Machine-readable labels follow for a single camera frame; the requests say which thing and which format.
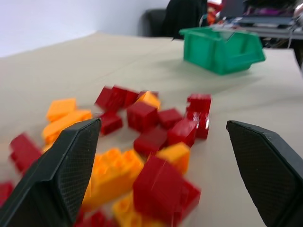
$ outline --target person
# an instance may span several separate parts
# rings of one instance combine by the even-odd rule
[[[162,25],[162,33],[174,39],[183,39],[184,28],[208,26],[207,0],[170,0]]]

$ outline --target storage bin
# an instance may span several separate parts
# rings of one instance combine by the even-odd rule
[[[182,29],[184,60],[217,74],[247,70],[265,61],[259,37],[245,31],[211,27]]]

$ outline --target yellow lego brick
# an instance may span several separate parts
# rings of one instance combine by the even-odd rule
[[[161,221],[144,216],[134,209],[133,193],[112,206],[112,212],[121,227],[165,227]]]
[[[183,142],[159,151],[156,156],[169,161],[182,174],[188,170],[190,148]]]
[[[131,191],[133,183],[143,168],[143,161],[134,150],[123,154],[113,148],[97,154],[91,174],[91,191],[83,200],[85,211],[92,211],[102,204]]]
[[[161,102],[160,100],[150,91],[147,91],[142,95],[137,102],[145,102],[148,105],[156,107],[158,110],[160,109]]]
[[[75,98],[55,100],[51,103],[48,112],[46,114],[46,118],[50,122],[54,122],[59,118],[68,115],[70,112],[75,111],[76,108],[77,105]]]
[[[53,143],[47,144],[43,149],[42,149],[42,153],[47,152],[51,147],[52,147]]]
[[[47,125],[42,131],[42,137],[45,139],[46,144],[53,143],[58,138],[62,130],[77,122],[89,120],[91,118],[92,115],[90,110],[75,110],[59,120]]]

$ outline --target white wall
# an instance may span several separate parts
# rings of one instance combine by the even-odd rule
[[[147,9],[169,0],[0,0],[0,57],[103,31],[139,35]]]

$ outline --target desk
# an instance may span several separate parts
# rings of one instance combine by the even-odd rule
[[[265,50],[267,60],[246,72],[217,76],[182,61],[182,41],[95,34],[0,60],[0,180],[18,176],[7,163],[8,143],[40,133],[52,100],[77,98],[91,107],[104,85],[160,92],[163,109],[184,112],[190,93],[213,94],[210,131],[197,140],[187,178],[202,188],[189,227],[264,227],[238,171],[228,120],[279,133],[301,156],[303,79],[292,50]],[[98,152],[130,148],[138,136],[127,127],[103,137]]]

